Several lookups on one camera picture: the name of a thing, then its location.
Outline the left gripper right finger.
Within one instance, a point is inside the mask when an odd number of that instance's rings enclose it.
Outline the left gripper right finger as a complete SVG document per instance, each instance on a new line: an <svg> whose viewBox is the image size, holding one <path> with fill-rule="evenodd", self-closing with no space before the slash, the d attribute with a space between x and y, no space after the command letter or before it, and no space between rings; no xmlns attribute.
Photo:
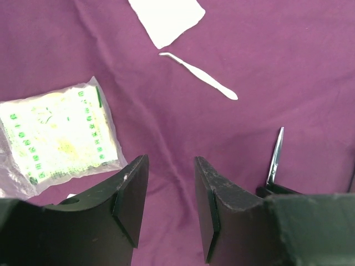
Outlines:
<svg viewBox="0 0 355 266"><path fill-rule="evenodd" d="M195 191L209 265L353 265L354 194L259 197L196 157Z"/></svg>

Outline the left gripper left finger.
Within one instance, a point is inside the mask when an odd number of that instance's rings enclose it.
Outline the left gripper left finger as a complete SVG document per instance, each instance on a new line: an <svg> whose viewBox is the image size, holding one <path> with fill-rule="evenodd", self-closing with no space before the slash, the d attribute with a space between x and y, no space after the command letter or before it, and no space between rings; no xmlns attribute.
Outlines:
<svg viewBox="0 0 355 266"><path fill-rule="evenodd" d="M60 204L1 200L2 265L130 265L139 243L149 158Z"/></svg>

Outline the steel scissors bottom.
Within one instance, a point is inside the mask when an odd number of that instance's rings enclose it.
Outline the steel scissors bottom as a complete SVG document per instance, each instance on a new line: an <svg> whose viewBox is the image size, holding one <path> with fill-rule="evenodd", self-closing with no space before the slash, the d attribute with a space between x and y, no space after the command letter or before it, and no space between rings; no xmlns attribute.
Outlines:
<svg viewBox="0 0 355 266"><path fill-rule="evenodd" d="M271 164L270 164L270 169L269 173L266 179L266 185L271 185L275 183L275 176L276 176L276 171L278 168L279 160L280 160L280 155L281 155L281 147L283 143L283 136L284 136L284 127L280 128L277 141L275 143L275 148L273 151L273 155L271 158Z"/></svg>

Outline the small steel tweezers top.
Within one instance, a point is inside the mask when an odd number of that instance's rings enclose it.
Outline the small steel tweezers top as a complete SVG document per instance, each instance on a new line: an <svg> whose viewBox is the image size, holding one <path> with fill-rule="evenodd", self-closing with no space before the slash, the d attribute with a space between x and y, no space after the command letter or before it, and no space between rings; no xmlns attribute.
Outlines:
<svg viewBox="0 0 355 266"><path fill-rule="evenodd" d="M169 52L160 52L159 56L161 57L169 57L172 60L176 61L178 64L184 66L191 74L193 74L195 77L203 81L204 83L209 84L216 90L218 90L220 93L222 93L225 97L227 97L230 100L238 100L239 97L237 94L232 91L231 89L225 87L221 83L219 83L217 80L215 80L211 75L208 73L204 72L203 70L183 61L182 59L178 58L177 56L173 55L172 53Z"/></svg>

